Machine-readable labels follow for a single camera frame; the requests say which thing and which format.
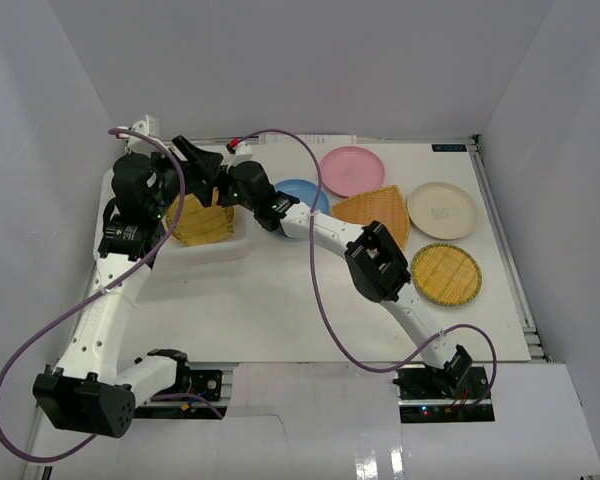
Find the square bamboo tray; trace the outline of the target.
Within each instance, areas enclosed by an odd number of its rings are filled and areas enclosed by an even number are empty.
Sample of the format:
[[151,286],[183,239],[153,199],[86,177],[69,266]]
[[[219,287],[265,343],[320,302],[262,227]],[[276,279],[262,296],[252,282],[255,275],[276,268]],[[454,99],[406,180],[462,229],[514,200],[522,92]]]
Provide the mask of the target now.
[[195,195],[187,195],[172,236],[187,247],[229,239],[234,234],[234,208],[216,205],[217,197],[214,193],[212,205],[204,207]]

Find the blue plastic plate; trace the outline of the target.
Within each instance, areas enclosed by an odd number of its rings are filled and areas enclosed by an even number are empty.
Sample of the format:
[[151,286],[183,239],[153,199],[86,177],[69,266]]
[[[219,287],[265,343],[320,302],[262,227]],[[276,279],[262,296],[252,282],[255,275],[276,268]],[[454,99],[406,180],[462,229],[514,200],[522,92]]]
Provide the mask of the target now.
[[290,241],[309,239],[309,210],[317,193],[317,184],[303,179],[286,179],[274,185],[277,192],[298,199],[280,220],[275,234]]

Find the pink plastic plate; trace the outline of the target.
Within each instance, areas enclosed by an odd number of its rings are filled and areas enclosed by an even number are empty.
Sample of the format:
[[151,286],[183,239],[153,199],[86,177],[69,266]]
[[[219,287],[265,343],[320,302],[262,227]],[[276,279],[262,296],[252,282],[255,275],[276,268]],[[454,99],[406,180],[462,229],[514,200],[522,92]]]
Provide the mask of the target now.
[[378,155],[358,146],[343,146],[328,152],[320,162],[323,185],[347,198],[380,188],[385,166]]

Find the fan-shaped bamboo tray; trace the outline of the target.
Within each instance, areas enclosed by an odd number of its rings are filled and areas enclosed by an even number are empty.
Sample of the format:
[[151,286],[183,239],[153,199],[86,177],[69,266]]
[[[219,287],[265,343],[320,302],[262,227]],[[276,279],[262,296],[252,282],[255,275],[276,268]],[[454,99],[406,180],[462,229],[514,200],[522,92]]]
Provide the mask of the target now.
[[401,250],[406,248],[410,219],[404,197],[396,185],[351,196],[331,207],[333,217],[354,224],[382,223]]

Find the round green-rimmed bamboo tray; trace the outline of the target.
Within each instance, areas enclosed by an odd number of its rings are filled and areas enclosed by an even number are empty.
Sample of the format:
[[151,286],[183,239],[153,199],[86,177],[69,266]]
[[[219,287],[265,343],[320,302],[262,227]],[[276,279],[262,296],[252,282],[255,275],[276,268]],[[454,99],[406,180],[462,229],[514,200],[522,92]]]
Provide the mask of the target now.
[[434,243],[418,250],[412,258],[411,275],[418,292],[439,306],[468,304],[482,287],[476,260],[452,244]]

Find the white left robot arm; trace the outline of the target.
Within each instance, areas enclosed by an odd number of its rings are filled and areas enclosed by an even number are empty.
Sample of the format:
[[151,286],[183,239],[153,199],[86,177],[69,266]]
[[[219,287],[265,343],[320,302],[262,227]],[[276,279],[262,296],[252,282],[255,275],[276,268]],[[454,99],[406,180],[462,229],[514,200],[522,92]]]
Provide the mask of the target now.
[[191,387],[187,356],[177,350],[154,350],[125,371],[118,359],[134,302],[167,240],[165,214],[187,194],[210,204],[223,157],[183,137],[174,138],[173,151],[148,143],[148,152],[130,149],[114,162],[90,301],[56,366],[33,384],[38,405],[60,430],[119,438],[137,406],[159,392],[182,398]]

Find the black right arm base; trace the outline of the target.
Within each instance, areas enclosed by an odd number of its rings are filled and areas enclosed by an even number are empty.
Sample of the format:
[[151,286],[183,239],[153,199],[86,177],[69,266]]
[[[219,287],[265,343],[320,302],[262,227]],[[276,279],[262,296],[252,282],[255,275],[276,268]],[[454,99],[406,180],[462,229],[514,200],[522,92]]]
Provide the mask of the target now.
[[487,391],[489,379],[482,366],[473,366],[461,386],[451,392],[436,387],[424,368],[398,370],[397,388],[402,424],[488,423],[495,421],[491,394],[477,406],[473,402]]

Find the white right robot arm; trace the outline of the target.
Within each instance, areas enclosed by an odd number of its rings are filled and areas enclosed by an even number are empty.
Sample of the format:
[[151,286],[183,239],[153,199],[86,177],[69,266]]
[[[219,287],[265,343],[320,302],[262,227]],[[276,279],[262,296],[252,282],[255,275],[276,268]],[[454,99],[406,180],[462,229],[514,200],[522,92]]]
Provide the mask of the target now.
[[313,210],[277,191],[261,164],[252,160],[220,166],[214,187],[219,205],[239,205],[251,212],[263,229],[309,242],[310,278],[320,316],[337,348],[351,363],[372,373],[391,370],[361,363],[336,336],[319,291],[315,262],[318,248],[341,258],[356,291],[390,313],[417,345],[414,354],[424,362],[429,388],[446,399],[466,389],[472,358],[464,347],[445,339],[441,324],[421,305],[411,285],[407,259],[384,224],[352,224]]

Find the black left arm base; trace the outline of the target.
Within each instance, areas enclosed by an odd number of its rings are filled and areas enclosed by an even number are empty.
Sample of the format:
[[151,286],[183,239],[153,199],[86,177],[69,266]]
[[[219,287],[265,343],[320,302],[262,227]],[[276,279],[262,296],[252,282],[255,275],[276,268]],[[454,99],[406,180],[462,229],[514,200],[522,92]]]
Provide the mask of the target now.
[[232,394],[233,371],[228,368],[190,369],[185,397],[151,402],[135,410],[135,419],[220,420]]

